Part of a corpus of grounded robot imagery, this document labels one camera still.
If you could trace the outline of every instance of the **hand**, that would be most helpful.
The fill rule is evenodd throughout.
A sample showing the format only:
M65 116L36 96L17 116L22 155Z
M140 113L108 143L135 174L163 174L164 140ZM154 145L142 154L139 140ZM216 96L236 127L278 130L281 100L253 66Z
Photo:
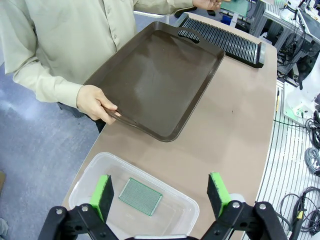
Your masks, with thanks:
M115 119L109 116L103 107L114 111L118 108L106 98L100 88L93 85L84 85L80 88L76 96L76 106L92 120L102 119L109 125Z
M192 0L193 6L205 10L218 10L223 0Z

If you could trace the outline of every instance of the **long sleeve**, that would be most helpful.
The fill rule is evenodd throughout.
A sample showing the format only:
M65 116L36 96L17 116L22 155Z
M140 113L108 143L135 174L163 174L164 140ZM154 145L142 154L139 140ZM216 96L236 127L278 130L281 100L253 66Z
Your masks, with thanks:
M49 69L42 66L36 57L37 38L27 8L9 0L2 0L0 4L5 73L13 73L13 81L32 90L39 101L76 107L82 85L61 76L52 76Z
M152 14L171 14L192 7L192 0L133 0L134 10Z

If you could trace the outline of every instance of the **screw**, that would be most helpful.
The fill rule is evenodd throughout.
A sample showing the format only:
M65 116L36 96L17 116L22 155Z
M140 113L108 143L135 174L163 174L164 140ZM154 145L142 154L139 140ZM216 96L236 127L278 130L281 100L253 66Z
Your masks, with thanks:
M262 203L262 204L260 204L259 208L260 208L261 210L265 210L265 209L267 208L267 206Z
M234 203L232 203L232 207L237 209L240 207L240 204L238 202L234 202Z

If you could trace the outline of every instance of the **light green shirt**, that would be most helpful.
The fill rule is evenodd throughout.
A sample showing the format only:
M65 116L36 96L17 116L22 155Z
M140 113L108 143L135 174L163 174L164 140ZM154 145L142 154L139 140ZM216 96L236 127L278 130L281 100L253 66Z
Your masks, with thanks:
M135 35L134 10L170 14L190 6L192 0L1 0L5 72L39 101L76 107L82 84Z

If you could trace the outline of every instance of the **clear plastic container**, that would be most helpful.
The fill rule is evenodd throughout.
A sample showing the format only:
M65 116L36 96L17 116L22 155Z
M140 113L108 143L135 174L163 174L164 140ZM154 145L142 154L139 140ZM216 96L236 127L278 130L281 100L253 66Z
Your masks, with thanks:
M136 235L190 234L199 216L196 201L108 152L96 155L85 169L70 195L71 209L90 202L101 175L111 175L114 197L106 223L119 239ZM163 194L152 216L118 199L130 177Z

